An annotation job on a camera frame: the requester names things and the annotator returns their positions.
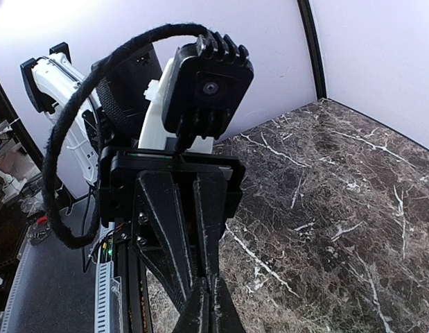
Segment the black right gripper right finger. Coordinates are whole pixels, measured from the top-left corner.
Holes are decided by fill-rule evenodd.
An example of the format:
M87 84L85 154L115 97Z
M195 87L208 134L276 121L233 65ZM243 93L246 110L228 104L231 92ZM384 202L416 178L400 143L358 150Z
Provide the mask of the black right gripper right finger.
M213 279L210 295L210 332L245 332L226 282L219 276Z

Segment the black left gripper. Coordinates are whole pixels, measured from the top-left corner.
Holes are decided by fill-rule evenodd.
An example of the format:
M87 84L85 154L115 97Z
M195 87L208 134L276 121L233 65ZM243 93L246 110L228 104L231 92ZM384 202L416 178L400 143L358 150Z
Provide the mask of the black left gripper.
M107 147L99 161L98 211L104 226L134 223L136 251L178 312L197 276L219 274L219 241L243 192L236 157Z

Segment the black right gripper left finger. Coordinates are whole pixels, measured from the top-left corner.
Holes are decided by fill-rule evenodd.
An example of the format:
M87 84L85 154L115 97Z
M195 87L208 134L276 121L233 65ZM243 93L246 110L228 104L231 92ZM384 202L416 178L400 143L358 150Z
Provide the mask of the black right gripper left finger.
M173 329L177 333L209 331L209 293L207 279L198 278Z

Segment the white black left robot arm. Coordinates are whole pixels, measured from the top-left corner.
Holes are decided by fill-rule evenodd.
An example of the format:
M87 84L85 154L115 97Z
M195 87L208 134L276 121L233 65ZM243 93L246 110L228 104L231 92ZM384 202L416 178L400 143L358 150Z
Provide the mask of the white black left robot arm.
M70 248L93 241L100 225L131 222L137 256L179 312L200 308L230 316L218 243L242 198L245 167L212 153L253 77L244 46L227 36L180 47L159 80L152 44L138 46L89 81L62 43L21 65L26 92L54 126L42 169L44 206L53 231ZM97 213L87 234L63 224L53 180L62 145L77 150Z

